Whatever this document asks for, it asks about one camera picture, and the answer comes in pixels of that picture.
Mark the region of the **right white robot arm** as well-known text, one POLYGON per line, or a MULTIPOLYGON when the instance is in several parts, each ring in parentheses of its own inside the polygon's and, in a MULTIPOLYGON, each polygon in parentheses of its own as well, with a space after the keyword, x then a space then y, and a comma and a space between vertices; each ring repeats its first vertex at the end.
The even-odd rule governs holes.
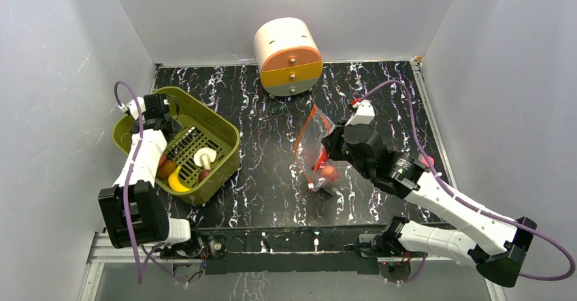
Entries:
POLYGON ((418 159, 389 150, 370 125, 337 125, 322 139, 328 158, 347 161, 379 190, 421 206, 452 226, 426 226, 404 217, 394 217, 379 236, 359 236, 355 251, 367 257, 400 256, 405 252, 426 253, 473 266, 485 279, 502 287, 514 287, 532 242, 529 232, 519 229, 536 223, 484 216, 484 207, 462 204, 466 197, 454 188, 442 189, 442 181, 418 159))

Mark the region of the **red toy chili pepper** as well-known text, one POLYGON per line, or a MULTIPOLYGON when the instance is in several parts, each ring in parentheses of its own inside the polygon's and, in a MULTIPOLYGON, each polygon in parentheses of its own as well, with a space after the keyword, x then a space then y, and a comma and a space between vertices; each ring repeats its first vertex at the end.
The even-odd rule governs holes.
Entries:
POLYGON ((328 157, 328 154, 326 152, 326 149, 322 146, 320 148, 319 155, 318 155, 316 161, 314 162, 314 165, 312 166, 312 170, 314 172, 317 172, 320 169, 322 169, 324 166, 326 166, 328 159, 329 159, 329 157, 328 157))

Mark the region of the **peach toy fruit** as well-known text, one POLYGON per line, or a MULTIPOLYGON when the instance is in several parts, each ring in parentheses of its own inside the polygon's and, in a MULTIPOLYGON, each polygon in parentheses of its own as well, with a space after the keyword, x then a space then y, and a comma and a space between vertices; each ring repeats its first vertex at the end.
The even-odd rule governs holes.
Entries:
POLYGON ((339 179, 339 170, 333 165, 325 165, 320 169, 320 175, 326 182, 335 183, 339 179))

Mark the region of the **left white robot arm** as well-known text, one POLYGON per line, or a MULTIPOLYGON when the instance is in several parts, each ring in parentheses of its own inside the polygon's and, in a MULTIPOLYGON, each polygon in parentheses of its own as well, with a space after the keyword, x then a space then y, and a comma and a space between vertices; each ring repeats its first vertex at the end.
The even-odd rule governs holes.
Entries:
POLYGON ((127 130, 130 150, 120 176, 99 192, 98 202, 113 247, 159 243, 163 257, 196 257, 202 237, 190 221, 165 214, 155 190, 163 153, 181 130, 170 105, 166 94, 151 94, 122 106, 135 121, 127 130))

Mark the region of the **clear zip bag orange zipper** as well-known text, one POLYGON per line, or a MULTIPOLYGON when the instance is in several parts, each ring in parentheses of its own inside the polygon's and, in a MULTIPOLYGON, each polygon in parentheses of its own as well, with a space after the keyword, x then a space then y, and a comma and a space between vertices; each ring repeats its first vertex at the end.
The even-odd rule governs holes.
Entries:
MULTIPOLYGON (((335 128, 334 123, 329 119, 320 108, 314 104, 311 112, 297 135, 295 142, 296 163, 305 176, 307 188, 310 191, 318 191, 335 183, 326 182, 320 175, 320 170, 314 172, 312 166, 316 161, 320 148, 324 145, 322 139, 326 138, 335 128)), ((330 158, 326 165, 337 167, 330 158)))

